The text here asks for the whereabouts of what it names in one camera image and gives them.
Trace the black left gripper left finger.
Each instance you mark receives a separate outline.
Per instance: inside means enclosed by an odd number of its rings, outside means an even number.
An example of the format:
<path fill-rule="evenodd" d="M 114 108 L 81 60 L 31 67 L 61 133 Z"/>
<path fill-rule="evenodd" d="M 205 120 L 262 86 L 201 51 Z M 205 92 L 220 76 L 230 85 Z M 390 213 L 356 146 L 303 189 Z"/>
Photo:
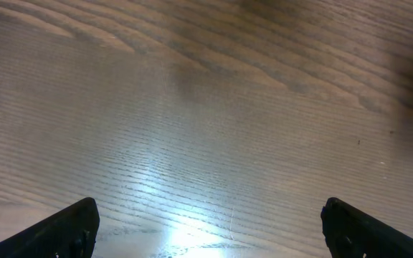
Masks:
<path fill-rule="evenodd" d="M 99 225 L 97 204 L 87 197 L 0 242 L 0 258 L 91 258 Z"/>

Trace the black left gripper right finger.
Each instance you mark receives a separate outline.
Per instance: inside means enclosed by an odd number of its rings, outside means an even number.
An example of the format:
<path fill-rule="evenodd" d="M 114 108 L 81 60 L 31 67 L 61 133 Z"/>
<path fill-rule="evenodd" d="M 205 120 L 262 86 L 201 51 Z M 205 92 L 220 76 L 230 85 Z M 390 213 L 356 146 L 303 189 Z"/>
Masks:
<path fill-rule="evenodd" d="M 332 257 L 413 258 L 413 238 L 338 198 L 327 200 L 321 219 Z"/>

